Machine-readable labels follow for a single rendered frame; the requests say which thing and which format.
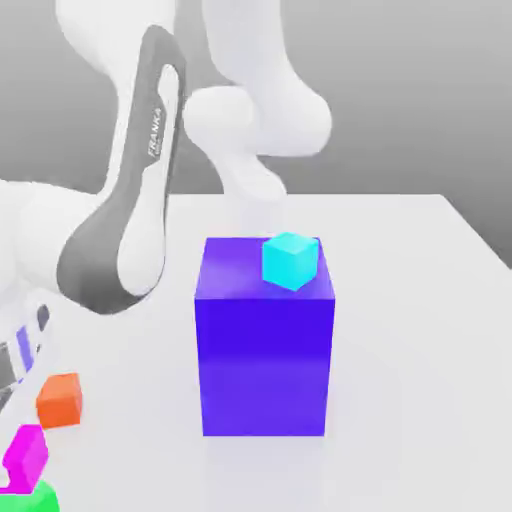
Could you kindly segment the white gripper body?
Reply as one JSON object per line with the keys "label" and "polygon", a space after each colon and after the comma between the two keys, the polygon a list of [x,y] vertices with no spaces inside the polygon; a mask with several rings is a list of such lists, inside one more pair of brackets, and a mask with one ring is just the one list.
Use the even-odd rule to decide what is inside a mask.
{"label": "white gripper body", "polygon": [[0,466],[20,426],[38,423],[36,398],[41,380],[26,378],[21,384],[11,386],[0,399]]}

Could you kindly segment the small magenta cube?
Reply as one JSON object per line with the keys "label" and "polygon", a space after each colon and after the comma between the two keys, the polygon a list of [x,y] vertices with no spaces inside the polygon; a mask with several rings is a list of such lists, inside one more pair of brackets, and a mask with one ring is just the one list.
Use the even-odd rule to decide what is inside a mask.
{"label": "small magenta cube", "polygon": [[39,424],[21,425],[2,459],[8,483],[0,486],[0,494],[30,494],[36,487],[48,458],[42,427]]}

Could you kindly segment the small orange cube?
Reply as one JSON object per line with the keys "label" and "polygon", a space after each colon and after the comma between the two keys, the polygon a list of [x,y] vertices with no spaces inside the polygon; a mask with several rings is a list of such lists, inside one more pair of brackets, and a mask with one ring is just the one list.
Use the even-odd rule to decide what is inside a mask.
{"label": "small orange cube", "polygon": [[36,398],[37,414],[43,429],[79,424],[82,405],[83,395],[77,373],[49,376]]}

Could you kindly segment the small green cube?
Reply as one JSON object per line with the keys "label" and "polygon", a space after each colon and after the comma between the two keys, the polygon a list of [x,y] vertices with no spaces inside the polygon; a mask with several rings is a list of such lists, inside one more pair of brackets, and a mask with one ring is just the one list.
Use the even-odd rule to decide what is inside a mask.
{"label": "small green cube", "polygon": [[30,494],[0,495],[0,512],[60,512],[54,488],[40,480]]}

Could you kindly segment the small cyan cube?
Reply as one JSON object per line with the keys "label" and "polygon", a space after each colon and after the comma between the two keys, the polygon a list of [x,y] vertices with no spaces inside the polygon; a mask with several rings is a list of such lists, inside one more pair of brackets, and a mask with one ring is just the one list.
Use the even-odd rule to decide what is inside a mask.
{"label": "small cyan cube", "polygon": [[262,279],[297,291],[318,271],[319,240],[284,232],[262,244]]}

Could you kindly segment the large purple box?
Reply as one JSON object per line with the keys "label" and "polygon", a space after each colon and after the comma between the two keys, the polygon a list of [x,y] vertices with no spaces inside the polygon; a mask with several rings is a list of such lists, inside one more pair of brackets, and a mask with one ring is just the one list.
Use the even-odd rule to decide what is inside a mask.
{"label": "large purple box", "polygon": [[206,436],[325,432],[336,298],[327,262],[297,291],[263,281],[261,238],[207,238],[195,325]]}

